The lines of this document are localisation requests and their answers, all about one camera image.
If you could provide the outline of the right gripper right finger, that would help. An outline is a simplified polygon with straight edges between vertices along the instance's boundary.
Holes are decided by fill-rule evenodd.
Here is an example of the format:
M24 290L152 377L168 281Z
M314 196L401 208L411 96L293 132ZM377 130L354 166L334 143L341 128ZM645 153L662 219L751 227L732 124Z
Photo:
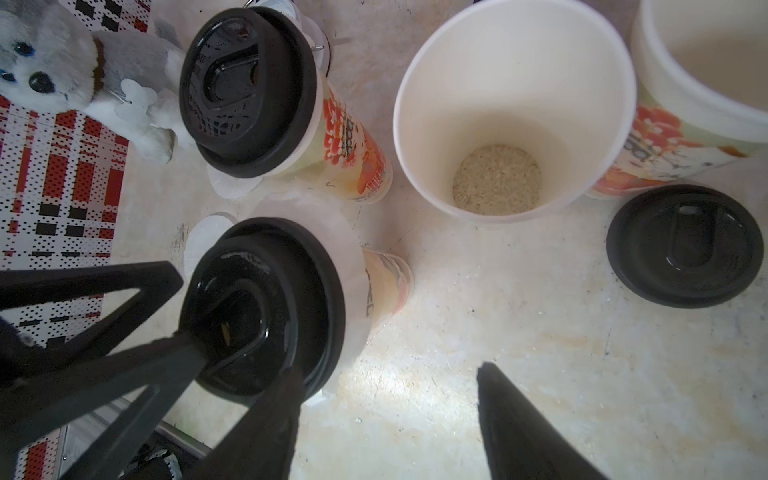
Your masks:
M603 479L508 379L485 362L477 371L478 414L493 479Z

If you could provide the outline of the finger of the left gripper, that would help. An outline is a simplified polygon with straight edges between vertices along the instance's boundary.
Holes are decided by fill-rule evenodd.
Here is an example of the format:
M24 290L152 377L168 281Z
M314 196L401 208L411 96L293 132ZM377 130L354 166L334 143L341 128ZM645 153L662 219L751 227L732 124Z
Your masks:
M181 275L168 261L61 270L3 271L3 311L131 289L136 294L104 319L54 348L26 345L15 327L2 320L1 370L54 372L101 358L151 317L182 286Z
M132 401L66 472L66 479L116 479L207 359L188 335L164 338L1 391L1 477L11 479L24 447L135 390Z

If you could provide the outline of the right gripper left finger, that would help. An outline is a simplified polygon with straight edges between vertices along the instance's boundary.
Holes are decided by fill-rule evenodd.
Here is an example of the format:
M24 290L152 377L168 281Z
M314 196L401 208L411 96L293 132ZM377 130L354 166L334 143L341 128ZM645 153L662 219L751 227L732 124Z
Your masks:
M301 370L281 373L188 479L287 479L305 389Z

